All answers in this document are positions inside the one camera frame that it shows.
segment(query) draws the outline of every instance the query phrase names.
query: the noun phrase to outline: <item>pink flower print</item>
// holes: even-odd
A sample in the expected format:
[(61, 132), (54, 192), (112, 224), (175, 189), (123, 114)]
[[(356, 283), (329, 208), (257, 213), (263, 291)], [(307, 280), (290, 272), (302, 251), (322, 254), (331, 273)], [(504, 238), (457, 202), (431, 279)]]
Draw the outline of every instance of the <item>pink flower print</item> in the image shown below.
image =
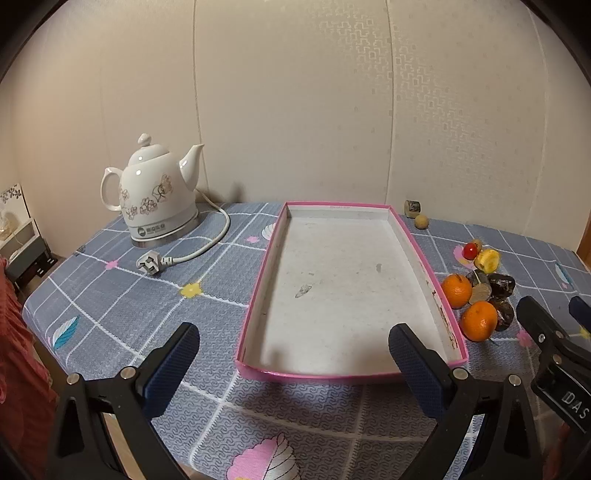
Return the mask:
[(519, 344), (522, 347), (530, 347), (530, 346), (534, 346), (534, 341), (531, 339), (531, 337), (529, 336), (529, 334), (525, 331), (525, 330), (520, 330), (517, 333), (517, 340), (519, 341)]
[(456, 247), (453, 249), (454, 258), (464, 265), (464, 267), (466, 267), (468, 270), (474, 270), (476, 268), (474, 266), (474, 260), (466, 260), (464, 258), (463, 250), (464, 248), (461, 245), (456, 245)]

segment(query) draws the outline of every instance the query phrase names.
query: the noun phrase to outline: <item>blue gripper pad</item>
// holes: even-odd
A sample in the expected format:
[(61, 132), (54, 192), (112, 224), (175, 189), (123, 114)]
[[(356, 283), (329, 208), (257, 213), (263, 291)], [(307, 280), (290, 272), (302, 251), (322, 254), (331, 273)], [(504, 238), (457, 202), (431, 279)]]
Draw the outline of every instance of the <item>blue gripper pad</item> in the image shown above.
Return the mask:
[(454, 394), (449, 367), (437, 352), (425, 348), (406, 323), (392, 327), (388, 346), (423, 413), (440, 420)]
[(591, 307), (578, 295), (570, 299), (569, 313), (579, 325), (591, 332)]
[(199, 330), (184, 322), (142, 362), (136, 389), (143, 397), (142, 412), (146, 418), (164, 413), (198, 351)]

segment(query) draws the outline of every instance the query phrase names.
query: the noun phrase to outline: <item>cherry tomato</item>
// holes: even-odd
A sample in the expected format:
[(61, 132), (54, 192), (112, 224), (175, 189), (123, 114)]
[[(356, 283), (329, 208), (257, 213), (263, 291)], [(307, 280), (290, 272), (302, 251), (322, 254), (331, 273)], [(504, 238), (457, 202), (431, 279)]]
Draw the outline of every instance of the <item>cherry tomato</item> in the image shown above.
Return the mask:
[(462, 251), (462, 255), (466, 260), (474, 260), (478, 256), (478, 245), (466, 244)]

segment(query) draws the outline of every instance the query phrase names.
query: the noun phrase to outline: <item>wall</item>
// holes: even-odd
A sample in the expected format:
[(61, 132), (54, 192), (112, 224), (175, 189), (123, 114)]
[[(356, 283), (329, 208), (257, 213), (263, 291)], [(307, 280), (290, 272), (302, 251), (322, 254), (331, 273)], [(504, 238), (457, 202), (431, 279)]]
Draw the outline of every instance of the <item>wall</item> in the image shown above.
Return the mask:
[(12, 112), (10, 95), (13, 74), (0, 83), (0, 192), (19, 182), (14, 143), (12, 141)]
[(11, 68), (32, 214), (66, 255), (142, 132), (225, 200), (420, 200), (576, 248), (591, 88), (517, 0), (69, 0)]

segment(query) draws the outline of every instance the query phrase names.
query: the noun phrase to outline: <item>yellow fruit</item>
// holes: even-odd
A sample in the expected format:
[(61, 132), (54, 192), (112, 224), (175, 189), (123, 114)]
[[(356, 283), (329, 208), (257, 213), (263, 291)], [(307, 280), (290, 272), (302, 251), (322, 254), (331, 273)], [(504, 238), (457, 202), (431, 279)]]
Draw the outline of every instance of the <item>yellow fruit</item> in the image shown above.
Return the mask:
[(426, 215), (417, 215), (414, 219), (414, 226), (417, 227), (419, 230), (425, 230), (429, 226), (429, 219)]
[(468, 340), (484, 342), (495, 331), (496, 308), (487, 301), (477, 301), (467, 309), (460, 319), (460, 327)]
[(452, 309), (461, 309), (472, 296), (472, 284), (464, 275), (457, 273), (443, 280), (441, 289)]
[(474, 266), (488, 275), (489, 273), (493, 273), (499, 267), (500, 261), (501, 254), (492, 248), (487, 248), (480, 252), (474, 259)]
[(478, 247), (478, 253), (482, 252), (482, 240), (475, 238), (470, 243), (475, 244)]

